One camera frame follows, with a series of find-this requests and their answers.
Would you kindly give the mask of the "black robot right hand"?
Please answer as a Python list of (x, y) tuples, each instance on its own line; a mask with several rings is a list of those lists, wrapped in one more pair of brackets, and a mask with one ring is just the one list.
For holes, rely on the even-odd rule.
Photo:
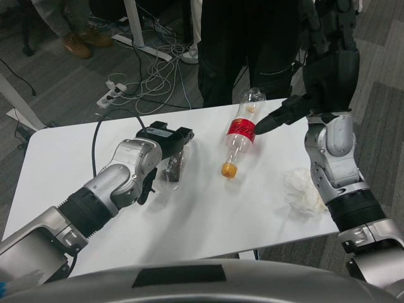
[(306, 92), (292, 95), (257, 123), (264, 134), (311, 114), (349, 110), (359, 78), (360, 53), (354, 40), (353, 1), (300, 1), (300, 48), (306, 52), (302, 75)]

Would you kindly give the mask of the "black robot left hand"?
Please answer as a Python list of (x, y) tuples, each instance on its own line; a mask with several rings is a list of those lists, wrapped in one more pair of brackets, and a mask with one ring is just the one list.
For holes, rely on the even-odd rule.
[(192, 129), (181, 127), (171, 130), (167, 128), (167, 123), (162, 121), (155, 121), (136, 133), (136, 138), (141, 140), (140, 167), (141, 172), (145, 175), (142, 193), (137, 200), (139, 205), (143, 205), (149, 193), (153, 191), (152, 186), (157, 175), (157, 165), (161, 161), (167, 160), (168, 164), (160, 173), (160, 180), (168, 183), (180, 181), (184, 149), (193, 137)]

